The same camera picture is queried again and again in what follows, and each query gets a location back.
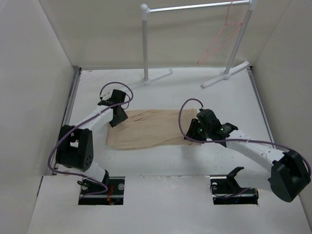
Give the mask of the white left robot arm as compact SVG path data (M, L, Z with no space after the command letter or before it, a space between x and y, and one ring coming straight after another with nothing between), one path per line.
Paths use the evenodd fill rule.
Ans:
M108 99L101 99L95 110L78 123L78 128L64 125L59 133L59 139L68 132L70 135L57 147L56 163L81 172L88 180L95 179L92 187L101 195L109 190L109 174L94 160L93 133L107 124L115 127L128 118L122 108L128 96L114 89Z

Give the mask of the beige drawstring trousers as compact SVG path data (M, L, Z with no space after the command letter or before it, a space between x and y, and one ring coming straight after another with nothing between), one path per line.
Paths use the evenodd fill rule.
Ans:
M185 140L178 124L179 110L132 110L128 118L109 129L107 145L118 150L148 149L163 145L197 145Z

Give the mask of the pink wire hanger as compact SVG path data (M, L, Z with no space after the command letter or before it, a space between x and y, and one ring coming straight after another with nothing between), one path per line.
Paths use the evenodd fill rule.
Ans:
M227 14L225 17L225 22L223 27L217 33L215 38L208 45L207 50L200 56L197 61L197 65L203 65L205 61L211 58L215 53L217 53L221 47L228 42L233 36L236 35L237 32L242 27L243 21L231 21L230 17L230 8L236 2L236 0L231 1L230 5L227 8Z

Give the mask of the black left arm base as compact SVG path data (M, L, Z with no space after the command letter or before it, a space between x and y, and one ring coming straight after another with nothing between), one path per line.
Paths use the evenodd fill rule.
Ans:
M110 177L107 190L87 179L78 181L80 195L78 205L123 205L125 191L125 177Z

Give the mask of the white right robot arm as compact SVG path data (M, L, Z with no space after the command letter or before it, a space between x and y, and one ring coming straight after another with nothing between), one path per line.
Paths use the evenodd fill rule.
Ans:
M183 136L196 143L219 143L262 166L269 173L271 191L285 202L292 202L311 182L311 167L300 153L252 139L235 125L220 123L210 109L200 109Z

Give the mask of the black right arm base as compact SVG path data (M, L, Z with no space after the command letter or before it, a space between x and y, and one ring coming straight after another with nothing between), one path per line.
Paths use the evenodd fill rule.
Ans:
M244 167L236 167L228 174L210 176L210 192L214 205L257 205L259 193L256 188L242 188L235 177Z

